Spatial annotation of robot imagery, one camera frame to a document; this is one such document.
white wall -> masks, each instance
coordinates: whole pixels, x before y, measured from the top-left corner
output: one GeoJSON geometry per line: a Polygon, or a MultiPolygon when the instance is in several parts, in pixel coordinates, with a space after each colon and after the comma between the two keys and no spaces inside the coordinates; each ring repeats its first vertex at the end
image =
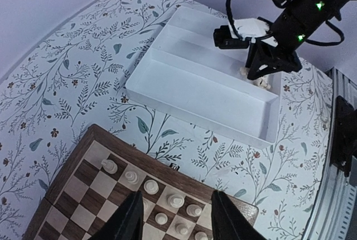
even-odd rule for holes
{"type": "MultiPolygon", "coordinates": [[[[219,11],[225,12],[225,0],[196,0],[219,11]]],[[[281,9],[274,6],[271,0],[233,0],[232,9],[235,18],[264,17],[274,21],[281,9]]],[[[339,23],[333,21],[340,27],[346,40],[343,44],[335,47],[317,47],[303,44],[298,53],[305,57],[321,70],[328,70],[337,66],[350,79],[357,83],[357,24],[355,15],[357,14],[357,2],[349,2],[342,10],[343,20],[339,23]]],[[[329,30],[328,27],[321,26],[311,37],[315,40],[334,41],[339,40],[338,35],[329,30]]]]}
{"type": "Polygon", "coordinates": [[[0,79],[34,44],[94,0],[0,0],[0,79]]]}

green led light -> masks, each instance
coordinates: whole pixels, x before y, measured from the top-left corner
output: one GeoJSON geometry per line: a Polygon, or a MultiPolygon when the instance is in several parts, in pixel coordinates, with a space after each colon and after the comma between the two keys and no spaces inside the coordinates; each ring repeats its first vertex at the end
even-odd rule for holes
{"type": "Polygon", "coordinates": [[[297,39],[301,42],[305,38],[305,35],[298,35],[297,39]]]}
{"type": "Polygon", "coordinates": [[[324,7],[325,3],[323,1],[320,1],[319,3],[316,4],[316,7],[320,10],[324,7]]]}

chessboard frame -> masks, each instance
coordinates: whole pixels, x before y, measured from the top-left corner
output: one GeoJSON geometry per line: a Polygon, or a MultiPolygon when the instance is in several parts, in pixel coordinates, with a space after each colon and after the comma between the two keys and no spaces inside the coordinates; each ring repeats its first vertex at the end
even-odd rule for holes
{"type": "MultiPolygon", "coordinates": [[[[45,197],[41,200],[35,215],[32,217],[27,227],[27,230],[22,238],[23,240],[35,239],[38,230],[46,218],[46,214],[55,204],[55,201],[65,187],[67,180],[75,171],[78,163],[81,161],[94,141],[97,141],[99,144],[108,148],[120,157],[159,179],[165,179],[167,175],[170,175],[170,179],[172,179],[172,183],[174,183],[172,186],[179,190],[183,190],[196,198],[200,198],[206,203],[211,203],[211,195],[215,189],[198,182],[197,180],[194,180],[157,160],[154,160],[150,156],[123,142],[105,129],[99,127],[97,124],[93,124],[88,128],[85,135],[83,135],[82,139],[74,148],[72,154],[69,156],[68,160],[55,177],[55,180],[50,185],[45,197]]],[[[232,196],[229,196],[229,198],[238,208],[242,207],[242,209],[246,210],[247,205],[249,205],[248,214],[251,219],[248,220],[248,222],[251,225],[254,225],[259,209],[254,205],[250,205],[232,196]]]]}

tablecloth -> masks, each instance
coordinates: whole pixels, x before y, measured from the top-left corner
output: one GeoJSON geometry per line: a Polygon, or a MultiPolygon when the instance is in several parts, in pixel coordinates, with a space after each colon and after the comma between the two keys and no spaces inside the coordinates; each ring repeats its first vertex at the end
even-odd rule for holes
{"type": "Polygon", "coordinates": [[[283,74],[277,142],[265,150],[131,101],[126,80],[180,6],[225,17],[192,0],[99,0],[41,42],[1,84],[1,240],[21,238],[93,123],[258,206],[254,227],[267,239],[301,238],[329,140],[331,79],[305,60],[299,73],[283,74]]]}

wooden chessboard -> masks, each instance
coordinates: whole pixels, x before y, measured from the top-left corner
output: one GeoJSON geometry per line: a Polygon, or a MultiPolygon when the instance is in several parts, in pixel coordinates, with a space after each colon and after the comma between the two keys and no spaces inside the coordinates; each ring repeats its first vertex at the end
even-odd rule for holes
{"type": "MultiPolygon", "coordinates": [[[[31,220],[24,240],[89,239],[111,217],[131,191],[140,190],[147,203],[144,212],[143,240],[194,240],[197,232],[212,239],[211,201],[214,189],[183,175],[119,140],[97,125],[92,125],[66,161],[49,187],[31,220]],[[115,174],[107,173],[103,159],[118,165],[115,174]],[[125,172],[134,170],[139,182],[130,184],[125,172]],[[143,184],[158,182],[159,192],[149,195],[143,184]],[[171,194],[181,194],[185,204],[179,209],[167,204],[171,194]],[[202,207],[199,217],[187,215],[190,204],[202,207]],[[168,222],[159,225],[157,213],[165,213],[168,222]],[[189,234],[176,233],[175,225],[184,223],[189,234]]],[[[230,197],[250,224],[254,224],[258,208],[230,197]]]]}

